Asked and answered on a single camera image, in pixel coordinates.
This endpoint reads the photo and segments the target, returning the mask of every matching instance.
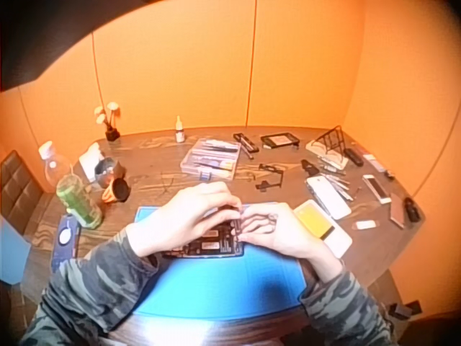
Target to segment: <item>clear plastic case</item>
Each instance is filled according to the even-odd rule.
[[[240,143],[201,138],[181,161],[183,173],[232,180],[236,173]]]

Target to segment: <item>hand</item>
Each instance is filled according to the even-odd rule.
[[[250,205],[242,214],[241,230],[241,241],[297,258],[309,258],[323,246],[286,203]]]
[[[250,205],[241,221],[239,240],[307,259],[325,283],[343,269],[330,249],[304,227],[286,203]]]
[[[230,205],[237,210],[218,209]],[[126,228],[133,251],[144,257],[171,250],[200,238],[224,221],[240,218],[241,201],[231,195],[224,182],[200,184],[179,191],[167,204]]]

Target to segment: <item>small potted plant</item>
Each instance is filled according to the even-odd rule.
[[[110,117],[107,119],[107,114],[103,106],[98,106],[94,109],[94,115],[96,116],[96,124],[106,125],[106,138],[109,142],[115,141],[120,137],[120,133],[115,127],[115,117],[120,113],[120,108],[117,103],[110,102],[107,104],[107,109],[110,110]]]

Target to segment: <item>yellow card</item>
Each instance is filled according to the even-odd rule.
[[[300,205],[295,209],[295,213],[304,226],[318,238],[322,238],[328,231],[334,229],[334,225],[314,204],[308,203]]]

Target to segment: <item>person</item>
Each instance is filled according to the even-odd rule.
[[[233,208],[221,208],[227,205]],[[241,241],[312,264],[319,283],[303,292],[300,301],[328,344],[393,345],[375,301],[286,203],[250,205],[242,211],[241,201],[223,182],[179,191],[85,258],[63,263],[43,291],[21,344],[97,345],[100,330],[114,329],[132,311],[157,272],[158,253],[188,244],[233,219],[241,219]]]

